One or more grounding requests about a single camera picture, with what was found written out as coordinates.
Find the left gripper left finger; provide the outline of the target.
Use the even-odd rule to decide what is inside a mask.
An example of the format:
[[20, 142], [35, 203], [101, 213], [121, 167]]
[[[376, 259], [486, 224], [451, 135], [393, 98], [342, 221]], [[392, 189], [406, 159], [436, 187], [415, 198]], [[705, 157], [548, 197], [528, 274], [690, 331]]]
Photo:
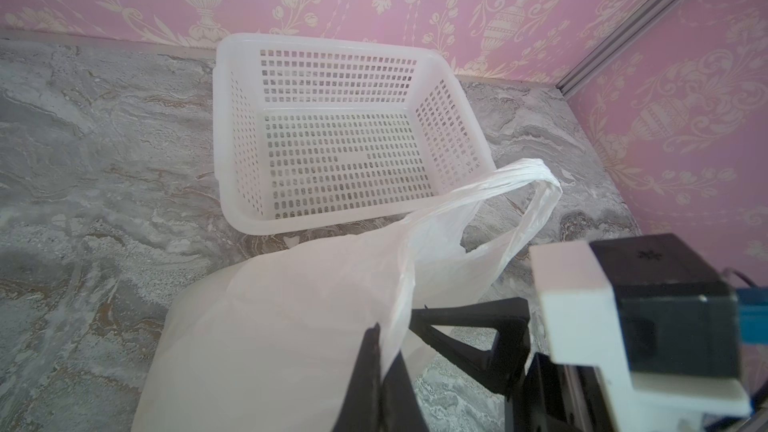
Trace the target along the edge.
[[376, 432], [381, 422], [380, 325], [365, 331], [333, 432]]

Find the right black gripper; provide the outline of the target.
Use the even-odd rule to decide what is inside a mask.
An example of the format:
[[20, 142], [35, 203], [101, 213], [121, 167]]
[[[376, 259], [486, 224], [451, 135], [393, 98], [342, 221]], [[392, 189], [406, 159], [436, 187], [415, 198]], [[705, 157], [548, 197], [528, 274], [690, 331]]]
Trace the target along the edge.
[[529, 322], [528, 302], [508, 298], [414, 309], [409, 329], [489, 392], [511, 393], [505, 399], [506, 431], [610, 431], [595, 368], [555, 364], [535, 353], [522, 377], [531, 352]]

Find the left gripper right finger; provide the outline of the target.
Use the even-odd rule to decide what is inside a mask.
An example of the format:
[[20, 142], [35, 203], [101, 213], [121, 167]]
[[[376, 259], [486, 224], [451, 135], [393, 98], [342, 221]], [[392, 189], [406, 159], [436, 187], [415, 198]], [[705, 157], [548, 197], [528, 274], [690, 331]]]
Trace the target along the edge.
[[381, 430], [428, 432], [402, 354], [398, 354], [381, 385]]

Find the white plastic bag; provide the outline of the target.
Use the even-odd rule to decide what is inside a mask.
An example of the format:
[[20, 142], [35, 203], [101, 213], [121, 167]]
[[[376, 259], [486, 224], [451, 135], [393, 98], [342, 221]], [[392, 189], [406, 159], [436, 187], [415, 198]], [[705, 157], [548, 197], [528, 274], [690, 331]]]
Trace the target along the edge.
[[521, 159], [386, 227], [301, 243], [223, 268], [174, 299], [134, 416], [136, 431], [328, 431], [365, 332], [388, 369], [433, 358], [415, 308], [476, 303], [562, 194]]

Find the white perforated plastic basket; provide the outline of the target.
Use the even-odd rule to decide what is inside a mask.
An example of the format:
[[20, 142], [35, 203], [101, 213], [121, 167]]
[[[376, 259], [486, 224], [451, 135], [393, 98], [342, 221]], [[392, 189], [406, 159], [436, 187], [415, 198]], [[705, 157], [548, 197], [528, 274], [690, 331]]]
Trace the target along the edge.
[[438, 53], [249, 33], [216, 49], [213, 155], [223, 215], [248, 235], [408, 213], [495, 167]]

